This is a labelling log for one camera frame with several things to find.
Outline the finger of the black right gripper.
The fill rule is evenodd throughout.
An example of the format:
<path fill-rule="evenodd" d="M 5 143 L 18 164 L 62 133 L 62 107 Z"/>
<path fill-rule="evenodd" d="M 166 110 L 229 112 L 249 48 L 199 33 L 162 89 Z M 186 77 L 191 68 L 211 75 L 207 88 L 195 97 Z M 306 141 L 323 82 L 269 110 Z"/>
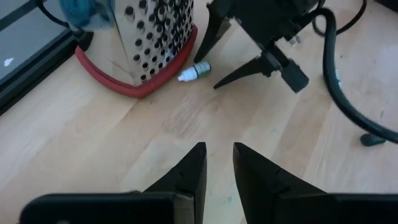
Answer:
<path fill-rule="evenodd" d="M 256 57 L 244 65 L 240 66 L 229 75 L 220 80 L 213 88 L 217 89 L 222 86 L 225 86 L 229 83 L 232 83 L 240 78 L 244 78 L 246 76 L 250 76 L 257 73 L 266 73 L 267 65 L 262 57 Z"/>
<path fill-rule="evenodd" d="M 195 63 L 203 60 L 231 27 L 230 19 L 232 15 L 229 13 L 231 6 L 232 0 L 213 0 L 206 5 L 209 12 L 208 26 L 203 41 L 193 60 Z"/>

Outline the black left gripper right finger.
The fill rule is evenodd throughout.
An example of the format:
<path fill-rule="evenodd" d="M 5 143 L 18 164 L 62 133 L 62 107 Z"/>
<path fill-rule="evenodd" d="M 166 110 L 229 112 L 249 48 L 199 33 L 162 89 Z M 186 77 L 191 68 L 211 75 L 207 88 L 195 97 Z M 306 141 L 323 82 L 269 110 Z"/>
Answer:
<path fill-rule="evenodd" d="M 289 207 L 285 199 L 325 193 L 241 142 L 233 145 L 233 165 L 247 224 L 306 223 L 308 203 Z"/>

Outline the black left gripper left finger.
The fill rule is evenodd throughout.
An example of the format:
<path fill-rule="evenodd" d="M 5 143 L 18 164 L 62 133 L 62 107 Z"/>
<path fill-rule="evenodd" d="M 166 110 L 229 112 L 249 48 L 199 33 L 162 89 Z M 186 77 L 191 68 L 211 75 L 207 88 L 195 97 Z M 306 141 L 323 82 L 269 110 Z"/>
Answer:
<path fill-rule="evenodd" d="M 193 198 L 194 224 L 203 224 L 207 183 L 206 143 L 198 142 L 175 166 L 144 192 L 173 192 Z"/>

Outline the white dropper bottle dark label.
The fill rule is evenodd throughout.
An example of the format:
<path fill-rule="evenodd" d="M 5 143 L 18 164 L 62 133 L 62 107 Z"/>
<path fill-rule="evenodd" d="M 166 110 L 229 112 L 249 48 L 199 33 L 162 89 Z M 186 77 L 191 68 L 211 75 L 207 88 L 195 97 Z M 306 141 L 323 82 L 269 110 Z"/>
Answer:
<path fill-rule="evenodd" d="M 185 69 L 178 76 L 179 82 L 191 82 L 211 72 L 211 65 L 208 61 L 202 61 Z"/>

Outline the red metal box grater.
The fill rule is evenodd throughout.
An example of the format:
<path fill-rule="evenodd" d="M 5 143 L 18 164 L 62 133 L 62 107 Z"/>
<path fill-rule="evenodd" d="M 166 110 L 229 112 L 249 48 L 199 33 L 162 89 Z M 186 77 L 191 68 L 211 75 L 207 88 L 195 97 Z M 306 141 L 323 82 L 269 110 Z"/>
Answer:
<path fill-rule="evenodd" d="M 92 0 L 70 24 L 93 33 L 75 55 L 105 87 L 133 98 L 150 95 L 184 65 L 198 29 L 194 0 Z"/>

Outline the black table frame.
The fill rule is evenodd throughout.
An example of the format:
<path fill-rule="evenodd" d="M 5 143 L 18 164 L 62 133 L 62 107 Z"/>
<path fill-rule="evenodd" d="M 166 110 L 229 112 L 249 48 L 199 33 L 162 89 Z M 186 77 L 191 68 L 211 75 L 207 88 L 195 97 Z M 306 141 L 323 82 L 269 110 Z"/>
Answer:
<path fill-rule="evenodd" d="M 0 0 L 0 116 L 69 59 L 93 33 L 73 30 L 68 9 L 90 0 Z"/>

